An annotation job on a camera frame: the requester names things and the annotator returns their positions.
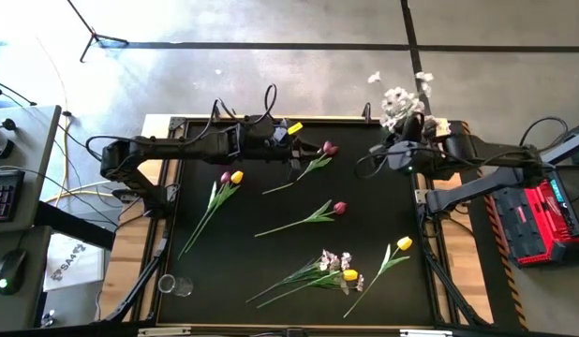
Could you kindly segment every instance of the desk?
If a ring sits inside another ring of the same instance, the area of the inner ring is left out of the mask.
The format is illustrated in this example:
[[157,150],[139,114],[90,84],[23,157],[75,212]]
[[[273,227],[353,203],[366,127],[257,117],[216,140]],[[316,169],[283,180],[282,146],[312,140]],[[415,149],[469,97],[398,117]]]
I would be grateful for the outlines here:
[[[177,116],[176,117],[194,117],[204,118],[204,116]],[[148,115],[144,122],[142,135],[146,137],[156,136],[164,138],[167,136],[168,127],[170,125],[171,115]],[[302,120],[301,117],[293,117],[294,120]],[[161,163],[159,161],[151,161],[144,163],[141,166],[141,171],[153,183],[156,183],[158,173],[160,171]],[[169,174],[167,174],[167,183],[172,183],[172,172],[176,168],[176,162],[171,161],[169,166]],[[454,177],[449,182],[443,182],[441,187],[451,188],[460,184],[458,177]],[[142,213],[142,206],[136,205],[130,211],[126,212],[122,221],[134,217]],[[468,217],[458,213],[453,214],[454,219],[457,219],[466,225],[470,226]],[[158,228],[162,230],[164,222],[161,221]],[[107,270],[103,292],[101,296],[100,306],[103,313],[109,313],[114,310],[120,300],[126,295],[128,290],[136,281],[137,275],[140,272],[141,255],[144,250],[144,245],[147,237],[148,219],[140,219],[129,225],[122,227],[118,233],[111,253],[111,263]],[[460,288],[469,303],[473,305],[478,314],[485,320],[491,321],[492,316],[489,310],[483,276],[479,260],[476,253],[475,243],[472,237],[469,236],[462,228],[457,225],[445,222],[444,237],[446,240],[448,260],[452,269],[452,277],[456,285]],[[443,286],[437,282],[438,296],[440,299],[439,309],[441,314],[448,320],[448,307],[445,300],[445,291]],[[154,280],[146,289],[143,297],[141,307],[140,319],[145,319],[149,313],[149,304],[154,291]]]
[[[0,129],[0,146],[4,146],[7,139],[15,143],[10,156],[0,159],[0,167],[15,166],[46,174],[60,113],[59,106],[0,109],[0,122],[10,118],[17,124],[14,131]],[[0,223],[0,233],[32,226],[43,184],[44,177],[25,172],[23,192],[19,198],[21,207],[17,207],[12,221]]]
[[[7,139],[15,143],[11,156],[0,159],[0,166],[45,174],[60,111],[58,106],[0,109],[0,121],[10,118],[18,127],[15,131],[0,129],[0,146]],[[25,172],[15,217],[11,222],[0,223],[0,259],[17,247],[21,237],[21,248],[27,251],[21,290],[11,296],[0,295],[0,331],[30,329],[35,323],[52,233],[50,227],[29,229],[35,221],[43,181],[40,175]]]

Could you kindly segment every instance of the computer mouse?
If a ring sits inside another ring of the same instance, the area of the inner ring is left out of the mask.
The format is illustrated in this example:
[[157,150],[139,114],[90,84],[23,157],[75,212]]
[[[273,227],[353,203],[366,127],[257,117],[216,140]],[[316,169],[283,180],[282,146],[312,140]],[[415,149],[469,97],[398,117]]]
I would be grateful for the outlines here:
[[0,260],[0,293],[12,295],[17,293],[23,284],[25,257],[27,252],[17,248],[9,251]]

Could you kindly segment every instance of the white paper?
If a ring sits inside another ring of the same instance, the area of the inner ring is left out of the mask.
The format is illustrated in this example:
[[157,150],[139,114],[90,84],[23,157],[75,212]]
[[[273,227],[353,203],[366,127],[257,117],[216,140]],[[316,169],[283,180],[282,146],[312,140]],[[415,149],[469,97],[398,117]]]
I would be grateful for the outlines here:
[[91,244],[52,234],[44,275],[44,291],[101,281],[104,251]]

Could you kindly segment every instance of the gray desk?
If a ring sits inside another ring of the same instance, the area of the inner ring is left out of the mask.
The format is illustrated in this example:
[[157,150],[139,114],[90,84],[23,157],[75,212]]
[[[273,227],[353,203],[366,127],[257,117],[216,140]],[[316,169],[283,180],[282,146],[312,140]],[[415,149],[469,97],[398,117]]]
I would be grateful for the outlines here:
[[[18,127],[14,132],[0,129],[0,146],[7,139],[15,143],[11,156],[0,159],[0,167],[16,166],[46,174],[60,112],[58,106],[0,109],[0,122],[8,117]],[[27,251],[21,290],[11,296],[0,295],[0,331],[34,326],[52,234],[50,227],[30,228],[43,182],[41,176],[25,172],[16,215],[12,222],[0,223],[0,259],[17,247],[21,237],[20,247]]]
[[[10,157],[0,159],[0,167],[16,166],[46,174],[60,112],[59,106],[0,109],[0,122],[10,118],[17,124],[15,131],[0,129],[0,146],[7,139],[15,143]],[[0,233],[33,225],[43,184],[43,177],[25,172],[17,213],[13,221],[0,223]]]
[[0,234],[0,259],[9,250],[17,247],[23,233],[20,247],[27,251],[25,280],[16,294],[0,294],[0,331],[31,329],[36,318],[52,229],[33,227],[25,231]]

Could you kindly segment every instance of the red tulip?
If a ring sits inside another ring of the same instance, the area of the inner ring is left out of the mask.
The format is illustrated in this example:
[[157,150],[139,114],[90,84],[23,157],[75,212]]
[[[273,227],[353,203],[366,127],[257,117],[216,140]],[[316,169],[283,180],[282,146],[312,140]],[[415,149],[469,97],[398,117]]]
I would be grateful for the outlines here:
[[228,183],[230,180],[231,180],[231,173],[230,172],[223,173],[223,175],[221,176],[221,183]]
[[339,147],[334,146],[330,141],[325,141],[323,144],[323,152],[329,156],[336,154],[337,150],[339,150]]
[[340,201],[334,205],[334,212],[337,215],[341,215],[346,211],[346,206],[348,204],[346,202]]

